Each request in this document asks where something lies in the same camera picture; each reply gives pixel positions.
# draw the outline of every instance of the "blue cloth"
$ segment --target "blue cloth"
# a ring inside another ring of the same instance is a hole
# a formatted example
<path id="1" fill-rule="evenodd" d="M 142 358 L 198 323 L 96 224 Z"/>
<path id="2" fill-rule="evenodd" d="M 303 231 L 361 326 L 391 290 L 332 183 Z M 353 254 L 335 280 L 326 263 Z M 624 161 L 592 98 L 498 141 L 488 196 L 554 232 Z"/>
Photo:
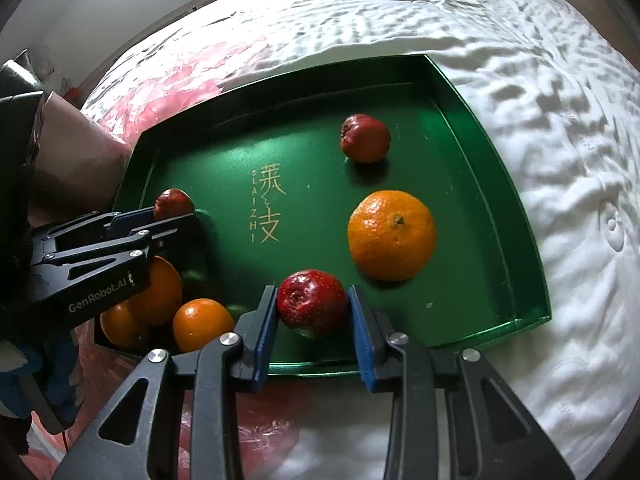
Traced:
<path id="1" fill-rule="evenodd" d="M 4 352 L 4 355 L 0 354 L 0 362 L 5 364 L 4 371 L 0 372 L 0 402 L 4 404 L 5 415 L 18 418 L 30 415 L 32 408 L 22 394 L 18 377 L 38 373 L 46 365 L 47 375 L 38 378 L 44 396 L 59 419 L 72 421 L 76 418 L 82 399 L 78 399 L 80 377 L 74 377 L 79 374 L 73 374 L 76 366 L 79 367 L 78 345 L 71 333 L 59 334 L 42 348 L 14 345 L 0 352 Z"/>

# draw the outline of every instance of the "plastic bag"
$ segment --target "plastic bag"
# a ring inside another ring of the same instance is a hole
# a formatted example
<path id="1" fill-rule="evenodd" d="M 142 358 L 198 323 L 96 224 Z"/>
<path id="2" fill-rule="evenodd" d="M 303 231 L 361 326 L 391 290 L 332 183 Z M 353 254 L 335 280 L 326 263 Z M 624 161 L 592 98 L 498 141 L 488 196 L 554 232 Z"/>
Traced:
<path id="1" fill-rule="evenodd" d="M 91 344 L 92 321 L 78 327 L 76 333 L 86 395 L 75 424 L 66 432 L 70 446 L 134 368 L 130 359 Z M 237 394 L 238 437 L 245 474 L 259 466 L 277 467 L 296 445 L 299 429 L 293 421 L 305 408 L 306 396 L 303 389 L 306 386 L 295 381 L 295 387 L 292 387 L 292 382 L 268 381 L 258 394 Z M 178 450 L 179 480 L 189 480 L 192 401 L 191 392 L 186 392 Z M 39 480 L 49 480 L 59 457 L 63 455 L 64 442 L 61 435 L 46 433 L 37 416 L 33 418 L 33 426 L 35 433 L 45 439 L 43 447 L 51 446 L 53 453 L 49 454 L 56 455 L 56 458 L 34 450 L 34 446 L 31 446 L 29 455 L 23 460 Z"/>
<path id="2" fill-rule="evenodd" d="M 107 72 L 83 113 L 133 148 L 142 132 L 222 91 L 221 82 L 267 46 L 218 23 L 167 27 L 133 47 Z M 214 41 L 212 38 L 223 38 Z"/>

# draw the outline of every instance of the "small red apple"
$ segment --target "small red apple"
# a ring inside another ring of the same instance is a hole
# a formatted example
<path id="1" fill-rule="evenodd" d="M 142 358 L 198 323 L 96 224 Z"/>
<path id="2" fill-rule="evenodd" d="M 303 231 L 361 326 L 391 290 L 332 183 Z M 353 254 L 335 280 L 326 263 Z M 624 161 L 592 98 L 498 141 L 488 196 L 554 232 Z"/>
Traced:
<path id="1" fill-rule="evenodd" d="M 379 120 L 355 114 L 347 117 L 340 129 L 340 149 L 355 162 L 367 164 L 385 158 L 391 145 L 391 134 Z"/>
<path id="2" fill-rule="evenodd" d="M 322 270 L 300 270 L 278 289 L 280 319 L 305 337 L 333 332 L 343 322 L 348 304 L 340 281 Z"/>
<path id="3" fill-rule="evenodd" d="M 196 208 L 189 195 L 183 190 L 172 187 L 163 191 L 154 204 L 154 220 L 166 220 L 174 216 L 195 213 Z"/>

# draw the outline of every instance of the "orange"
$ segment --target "orange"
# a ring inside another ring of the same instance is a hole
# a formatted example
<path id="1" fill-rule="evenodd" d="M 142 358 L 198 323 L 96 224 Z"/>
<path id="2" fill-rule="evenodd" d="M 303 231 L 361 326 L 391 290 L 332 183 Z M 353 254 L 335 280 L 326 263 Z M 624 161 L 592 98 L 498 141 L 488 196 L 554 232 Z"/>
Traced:
<path id="1" fill-rule="evenodd" d="M 129 308 L 140 323 L 162 325 L 171 321 L 182 304 L 182 279 L 172 264 L 155 256 L 149 265 L 149 283 L 129 299 Z"/>
<path id="2" fill-rule="evenodd" d="M 131 315 L 126 301 L 100 314 L 100 327 L 111 344 L 121 350 L 140 348 L 149 335 L 148 327 Z"/>
<path id="3" fill-rule="evenodd" d="M 431 212 L 404 191 L 376 191 L 354 209 L 347 227 L 349 250 L 367 276 L 400 282 L 415 276 L 436 247 Z"/>
<path id="4" fill-rule="evenodd" d="M 208 342 L 231 332 L 235 322 L 225 307 L 213 300 L 185 303 L 174 317 L 174 337 L 180 350 L 200 350 Z"/>

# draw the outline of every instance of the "white bedsheet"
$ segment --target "white bedsheet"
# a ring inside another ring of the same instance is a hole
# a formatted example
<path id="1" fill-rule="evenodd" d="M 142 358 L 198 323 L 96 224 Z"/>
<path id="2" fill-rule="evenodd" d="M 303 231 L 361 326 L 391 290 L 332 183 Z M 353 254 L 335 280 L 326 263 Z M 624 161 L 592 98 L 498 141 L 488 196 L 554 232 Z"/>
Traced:
<path id="1" fill-rule="evenodd" d="M 640 74 L 563 0 L 221 0 L 189 19 L 220 17 L 220 30 L 269 44 L 225 91 L 418 52 L 449 77 L 520 193 L 553 306 L 551 322 L 488 356 L 585 478 L 640 393 Z M 105 108 L 90 99 L 85 111 L 99 120 Z M 389 398 L 330 384 L 309 399 L 289 458 L 252 478 L 382 477 Z"/>

